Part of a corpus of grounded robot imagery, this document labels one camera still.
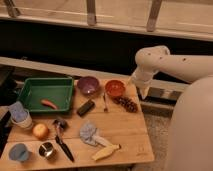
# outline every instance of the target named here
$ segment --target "purple bowl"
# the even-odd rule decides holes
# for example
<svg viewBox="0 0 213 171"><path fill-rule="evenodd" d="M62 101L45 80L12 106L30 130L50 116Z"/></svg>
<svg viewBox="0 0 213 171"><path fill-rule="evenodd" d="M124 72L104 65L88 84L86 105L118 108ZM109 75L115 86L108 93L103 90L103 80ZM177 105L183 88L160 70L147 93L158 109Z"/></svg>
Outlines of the purple bowl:
<svg viewBox="0 0 213 171"><path fill-rule="evenodd" d="M82 77L77 82L77 87L84 95L91 95L98 91L100 83L97 78L92 76Z"/></svg>

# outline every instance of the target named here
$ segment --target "yellow object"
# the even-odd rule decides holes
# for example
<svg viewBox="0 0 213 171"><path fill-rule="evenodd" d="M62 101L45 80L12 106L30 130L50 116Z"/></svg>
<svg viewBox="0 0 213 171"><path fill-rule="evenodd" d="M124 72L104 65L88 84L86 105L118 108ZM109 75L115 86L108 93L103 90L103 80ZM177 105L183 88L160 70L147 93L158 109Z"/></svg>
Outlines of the yellow object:
<svg viewBox="0 0 213 171"><path fill-rule="evenodd" d="M49 129L43 123L38 123L33 127L33 135L39 140L46 138L48 133Z"/></svg>
<svg viewBox="0 0 213 171"><path fill-rule="evenodd" d="M95 155L92 156L92 159L97 161L99 159L105 158L110 156L115 150L120 149L121 146L119 145L109 145L107 147L102 148L99 150Z"/></svg>

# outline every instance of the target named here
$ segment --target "red bowl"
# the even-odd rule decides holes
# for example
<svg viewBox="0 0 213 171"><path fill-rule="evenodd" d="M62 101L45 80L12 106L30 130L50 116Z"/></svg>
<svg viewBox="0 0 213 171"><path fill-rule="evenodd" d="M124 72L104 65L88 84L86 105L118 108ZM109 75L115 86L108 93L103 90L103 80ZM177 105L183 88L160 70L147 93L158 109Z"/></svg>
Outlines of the red bowl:
<svg viewBox="0 0 213 171"><path fill-rule="evenodd" d="M124 83L119 80L110 80L105 85L105 91L111 98L122 96L125 90Z"/></svg>

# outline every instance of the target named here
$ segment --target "white mug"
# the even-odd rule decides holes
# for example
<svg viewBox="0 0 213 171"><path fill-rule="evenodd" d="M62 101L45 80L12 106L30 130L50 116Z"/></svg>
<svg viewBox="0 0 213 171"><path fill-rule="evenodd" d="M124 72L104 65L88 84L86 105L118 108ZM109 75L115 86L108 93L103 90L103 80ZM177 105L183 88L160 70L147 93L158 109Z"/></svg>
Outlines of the white mug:
<svg viewBox="0 0 213 171"><path fill-rule="evenodd" d="M16 122L15 120L13 120L13 118L11 117L11 121L12 123L18 125L19 127L26 129L26 130L30 130L33 127L33 121L32 118L30 116L30 113L28 110L26 110L26 112L28 113L27 117L25 120L21 121L21 122Z"/></svg>

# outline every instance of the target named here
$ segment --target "blue cup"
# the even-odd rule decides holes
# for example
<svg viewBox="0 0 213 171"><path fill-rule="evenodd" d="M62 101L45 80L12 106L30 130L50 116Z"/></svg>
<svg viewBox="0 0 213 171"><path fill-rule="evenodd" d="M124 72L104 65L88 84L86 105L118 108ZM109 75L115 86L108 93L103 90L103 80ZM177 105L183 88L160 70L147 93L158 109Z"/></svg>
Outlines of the blue cup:
<svg viewBox="0 0 213 171"><path fill-rule="evenodd" d="M23 143L14 145L9 152L9 158L14 161L24 162L28 160L30 152Z"/></svg>

